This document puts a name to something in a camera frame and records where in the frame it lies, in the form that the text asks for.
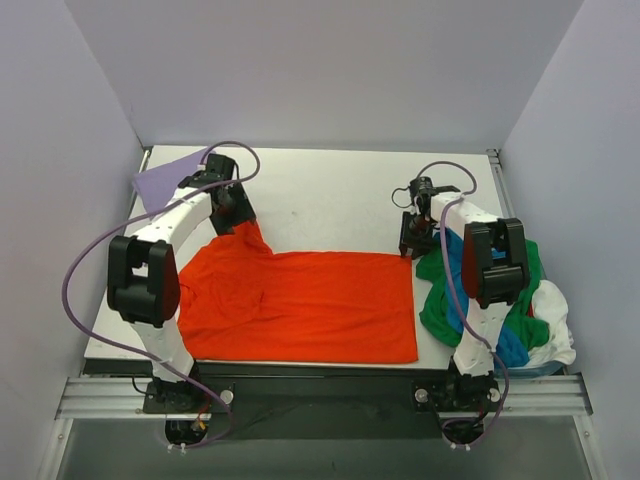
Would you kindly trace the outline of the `orange t shirt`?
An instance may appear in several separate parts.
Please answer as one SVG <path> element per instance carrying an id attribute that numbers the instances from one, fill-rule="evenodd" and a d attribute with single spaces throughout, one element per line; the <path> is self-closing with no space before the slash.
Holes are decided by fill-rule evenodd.
<path id="1" fill-rule="evenodd" d="M 198 360 L 409 364 L 418 359 L 407 258 L 275 253 L 245 222 L 179 274 L 178 327 Z"/>

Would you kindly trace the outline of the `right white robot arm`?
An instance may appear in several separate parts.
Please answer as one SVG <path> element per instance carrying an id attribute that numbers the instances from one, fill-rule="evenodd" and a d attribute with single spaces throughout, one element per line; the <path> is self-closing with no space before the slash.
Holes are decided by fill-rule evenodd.
<path id="1" fill-rule="evenodd" d="M 470 201 L 453 186 L 436 187 L 418 177 L 407 187 L 412 209 L 402 217 L 400 255 L 417 259 L 444 240 L 462 240 L 461 285 L 469 298 L 463 333 L 453 354 L 457 372 L 443 383 L 448 404 L 465 408 L 476 400 L 473 377 L 494 370 L 494 354 L 509 307 L 530 283 L 524 227 L 516 218 L 500 218 Z"/>

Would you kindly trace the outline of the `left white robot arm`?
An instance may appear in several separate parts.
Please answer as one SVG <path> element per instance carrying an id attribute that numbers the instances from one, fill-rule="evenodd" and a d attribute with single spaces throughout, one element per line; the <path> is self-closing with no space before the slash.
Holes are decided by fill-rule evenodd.
<path id="1" fill-rule="evenodd" d="M 203 389 L 190 379 L 195 361 L 177 325 L 181 290 L 175 253 L 205 222 L 225 236 L 255 219 L 237 162 L 210 153 L 148 225 L 109 244 L 107 304 L 137 333 L 152 356 L 153 377 L 170 383 L 166 398 L 179 411 L 195 409 Z"/>

